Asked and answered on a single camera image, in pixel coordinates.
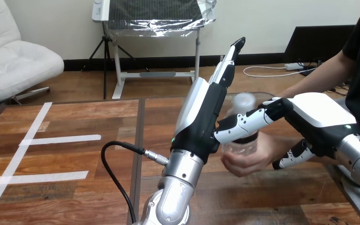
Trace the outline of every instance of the white tape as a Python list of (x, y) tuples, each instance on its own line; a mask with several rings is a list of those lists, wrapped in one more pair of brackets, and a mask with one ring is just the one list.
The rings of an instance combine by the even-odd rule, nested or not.
[(0, 185), (2, 184), (29, 184), (42, 182), (55, 182), (66, 180), (82, 180), (87, 177), (88, 171), (79, 172), (62, 172), (39, 175), (21, 175), (11, 177), (0, 177)]
[(40, 138), (32, 140), (22, 140), (21, 145), (37, 145), (37, 144), (56, 144), (56, 143), (70, 143), (70, 142), (88, 142), (101, 140), (101, 135), (83, 135), (71, 137), (53, 137), (53, 138)]
[[(44, 118), (46, 117), (48, 110), (50, 109), (52, 103), (44, 103), (42, 109), (40, 110), (38, 116), (33, 121), (31, 127), (29, 128), (28, 132), (26, 133), (24, 139), (25, 140), (32, 140), (36, 132), (38, 131), (40, 124), (43, 122)], [(11, 177), (14, 175), (18, 165), (20, 164), (23, 156), (25, 155), (29, 145), (22, 145), (19, 146), (17, 152), (14, 154), (13, 158), (11, 159), (10, 163), (8, 164), (6, 170), (3, 173), (3, 177)], [(0, 197), (3, 194), (4, 190), (6, 189), (7, 184), (0, 185)]]

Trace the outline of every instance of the robotic arm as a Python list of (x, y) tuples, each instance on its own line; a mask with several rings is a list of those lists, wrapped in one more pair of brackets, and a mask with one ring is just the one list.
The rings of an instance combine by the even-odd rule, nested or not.
[(229, 143), (285, 117), (304, 137), (275, 169), (286, 168), (317, 156), (336, 158), (360, 184), (360, 131), (355, 118), (328, 96), (320, 93), (275, 98), (246, 115), (229, 116), (215, 123), (227, 88), (235, 73), (235, 59), (245, 44), (236, 41), (220, 62), (209, 82), (199, 78), (192, 85), (177, 120), (169, 159), (145, 151), (149, 159), (165, 166), (158, 191), (145, 203), (135, 225), (186, 225), (190, 219), (190, 199), (202, 167), (220, 143)]

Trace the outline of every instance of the white wall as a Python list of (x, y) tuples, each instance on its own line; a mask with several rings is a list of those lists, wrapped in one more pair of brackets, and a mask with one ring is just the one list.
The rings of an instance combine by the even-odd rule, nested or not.
[[(93, 0), (6, 3), (22, 40), (44, 45), (65, 60), (87, 59), (101, 40), (101, 24), (91, 20)], [(296, 26), (355, 24), (360, 0), (218, 0), (216, 14), (217, 21), (201, 30), (202, 55), (225, 54), (242, 36), (247, 40), (242, 54), (282, 53)], [(194, 39), (121, 37), (119, 44), (135, 57), (191, 56)]]

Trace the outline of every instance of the solar panel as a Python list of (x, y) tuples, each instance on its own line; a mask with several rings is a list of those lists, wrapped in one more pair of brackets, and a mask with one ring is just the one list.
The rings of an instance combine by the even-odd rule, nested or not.
[(188, 30), (203, 26), (197, 0), (110, 0), (114, 30)]

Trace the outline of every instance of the person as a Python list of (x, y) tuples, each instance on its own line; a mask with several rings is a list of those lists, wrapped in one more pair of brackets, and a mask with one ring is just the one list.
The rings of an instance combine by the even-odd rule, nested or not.
[[(278, 97), (292, 98), (307, 92), (324, 92), (351, 78), (345, 105), (355, 116), (360, 125), (360, 19), (342, 51), (323, 63), (309, 76), (289, 87)], [(265, 169), (273, 161), (280, 159), (300, 139), (284, 138), (259, 133), (257, 150), (248, 156), (226, 153), (221, 160), (231, 173), (238, 177)], [(328, 157), (313, 158), (313, 161), (332, 163), (336, 161)]]

